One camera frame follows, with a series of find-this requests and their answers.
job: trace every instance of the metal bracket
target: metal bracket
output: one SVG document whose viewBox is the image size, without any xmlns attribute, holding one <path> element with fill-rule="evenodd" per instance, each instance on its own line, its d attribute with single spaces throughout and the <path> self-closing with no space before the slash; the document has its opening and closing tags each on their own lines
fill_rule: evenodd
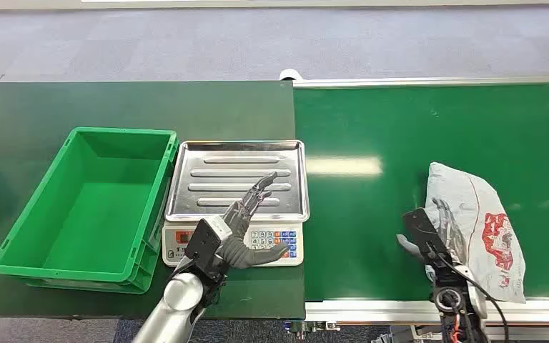
<svg viewBox="0 0 549 343">
<path fill-rule="evenodd" d="M 295 334 L 298 339 L 305 339 L 310 332 L 339 330 L 336 322 L 285 322 L 285 331 Z"/>
<path fill-rule="evenodd" d="M 440 325 L 392 325 L 390 333 L 384 334 L 372 343 L 424 343 L 424 341 L 441 341 Z M 486 327 L 485 333 L 490 340 L 504 339 L 501 327 Z M 513 341 L 549 341 L 549 326 L 545 327 L 511 327 L 510 340 Z"/>
</svg>

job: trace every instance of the black cable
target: black cable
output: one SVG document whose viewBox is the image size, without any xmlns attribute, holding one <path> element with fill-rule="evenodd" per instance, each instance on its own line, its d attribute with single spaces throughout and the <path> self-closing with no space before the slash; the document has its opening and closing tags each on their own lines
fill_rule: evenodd
<svg viewBox="0 0 549 343">
<path fill-rule="evenodd" d="M 190 269 L 191 267 L 194 267 L 196 264 L 197 264 L 197 261 L 193 259 L 190 262 L 186 263 L 184 266 L 180 267 L 179 269 L 178 268 L 174 269 L 174 271 L 167 278 L 167 282 L 165 283 L 165 285 L 167 285 L 170 281 L 172 281 L 176 275 L 185 273 L 188 269 Z"/>
<path fill-rule="evenodd" d="M 471 342 L 478 343 L 478 341 L 475 339 L 475 336 L 473 335 L 473 323 L 470 321 L 470 318 L 468 318 L 468 311 L 466 311 L 466 306 L 464 306 L 464 320 L 466 321 L 466 326 L 468 327 L 468 333 L 466 337 Z"/>
<path fill-rule="evenodd" d="M 457 324 L 460 325 L 460 320 L 458 319 L 458 317 L 460 316 L 460 310 L 458 309 L 458 307 L 454 304 L 455 300 L 453 299 L 453 297 L 448 294 L 448 293 L 445 293 L 443 294 L 442 296 L 443 299 L 447 300 L 447 304 L 449 304 L 449 306 L 451 307 L 451 309 L 453 309 L 453 313 L 455 313 L 456 317 L 454 317 L 454 320 L 457 320 Z M 451 330 L 450 331 L 455 331 L 455 323 L 452 324 L 451 326 Z"/>
<path fill-rule="evenodd" d="M 502 317 L 502 324 L 504 326 L 504 343 L 508 343 L 509 341 L 509 334 L 508 334 L 508 322 L 506 322 L 506 317 L 504 317 L 504 314 L 502 313 L 502 309 L 500 308 L 500 306 L 498 305 L 498 302 L 495 301 L 495 299 L 493 299 L 493 297 L 491 295 L 489 295 L 489 293 L 487 293 L 487 291 L 485 291 L 477 282 L 473 281 L 471 278 L 467 277 L 466 275 L 460 273 L 459 270 L 457 270 L 453 265 L 451 265 L 451 263 L 445 261 L 444 258 L 442 258 L 439 253 L 437 252 L 437 250 L 434 248 L 433 245 L 431 244 L 428 244 L 428 246 L 436 253 L 437 257 L 447 265 L 447 267 L 451 268 L 456 274 L 460 275 L 461 277 L 463 277 L 466 281 L 468 281 L 469 283 L 473 284 L 473 286 L 477 287 L 484 295 L 485 297 L 487 298 L 487 300 L 489 300 L 493 306 L 495 306 L 495 309 L 498 311 L 498 313 L 500 314 L 500 317 Z"/>
<path fill-rule="evenodd" d="M 449 337 L 445 337 L 445 334 L 447 333 L 447 329 L 445 328 L 445 325 L 443 325 L 443 321 L 441 321 L 441 334 L 442 334 L 442 339 L 441 341 L 443 343 L 445 342 L 448 342 L 449 341 Z"/>
</svg>

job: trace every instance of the green crate rim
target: green crate rim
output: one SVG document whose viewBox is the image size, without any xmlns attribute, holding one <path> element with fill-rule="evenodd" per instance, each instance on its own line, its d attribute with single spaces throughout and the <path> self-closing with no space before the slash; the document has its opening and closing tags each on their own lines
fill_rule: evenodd
<svg viewBox="0 0 549 343">
<path fill-rule="evenodd" d="M 47 169 L 47 172 L 41 179 L 38 187 L 32 194 L 28 204 L 24 207 L 22 213 L 20 213 L 15 224 L 3 240 L 3 243 L 0 244 L 0 261 L 5 252 L 7 251 L 7 244 L 15 238 L 20 230 L 20 227 L 23 222 L 23 218 L 26 218 L 29 215 L 32 207 L 39 200 L 39 197 L 43 193 L 43 190 L 47 182 L 51 179 L 52 174 L 54 173 L 56 166 L 63 158 L 64 154 L 68 149 L 69 142 L 77 135 L 83 132 L 103 132 L 103 133 L 133 133 L 133 134 L 163 134 L 169 135 L 169 141 L 167 143 L 167 148 L 163 153 L 161 162 L 159 164 L 159 169 L 157 175 L 163 175 L 167 168 L 168 163 L 173 162 L 174 155 L 176 153 L 179 142 L 177 140 L 177 135 L 175 131 L 170 130 L 153 130 L 153 129 L 118 129 L 118 128 L 109 128 L 109 127 L 85 127 L 79 126 L 70 132 L 62 148 L 58 151 L 58 154 L 54 157 L 53 162 Z M 144 211 L 142 212 L 142 218 L 138 224 L 139 228 L 147 228 L 147 222 L 150 217 L 150 211 L 154 206 L 154 203 L 158 200 L 157 194 L 159 192 L 159 185 L 162 182 L 162 178 L 156 178 L 153 181 L 152 188 L 150 189 L 150 195 L 148 197 Z M 129 257 L 125 268 L 121 273 L 105 273 L 105 272 L 82 272 L 82 271 L 71 271 L 71 270 L 60 270 L 60 269 L 45 269 L 45 268 L 36 268 L 36 267 L 18 267 L 18 266 L 5 266 L 0 264 L 0 274 L 8 274 L 12 276 L 20 277 L 31 277 L 33 279 L 40 278 L 49 278 L 49 279 L 70 279 L 70 280 L 84 280 L 84 281 L 96 281 L 96 282 L 125 282 L 128 281 L 128 278 L 131 276 L 132 270 L 135 265 L 136 255 L 138 254 L 140 243 L 142 242 L 142 237 L 144 236 L 143 229 L 138 229 L 136 236 L 134 238 L 134 243 L 131 250 L 129 251 Z"/>
</svg>

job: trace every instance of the white plastic bag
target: white plastic bag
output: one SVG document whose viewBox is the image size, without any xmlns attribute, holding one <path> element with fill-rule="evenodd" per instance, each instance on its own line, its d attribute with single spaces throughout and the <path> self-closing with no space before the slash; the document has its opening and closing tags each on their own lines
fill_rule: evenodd
<svg viewBox="0 0 549 343">
<path fill-rule="evenodd" d="M 446 224 L 447 208 L 456 225 Z M 495 189 L 480 177 L 433 162 L 425 210 L 452 258 L 467 265 L 492 297 L 525 302 L 523 252 Z"/>
</svg>

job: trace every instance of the red display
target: red display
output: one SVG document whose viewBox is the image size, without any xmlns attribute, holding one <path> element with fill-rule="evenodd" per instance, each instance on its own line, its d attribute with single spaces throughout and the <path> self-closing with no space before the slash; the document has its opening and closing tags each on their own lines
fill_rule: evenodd
<svg viewBox="0 0 549 343">
<path fill-rule="evenodd" d="M 190 241 L 192 231 L 176 231 L 176 242 L 178 244 L 186 244 Z"/>
</svg>

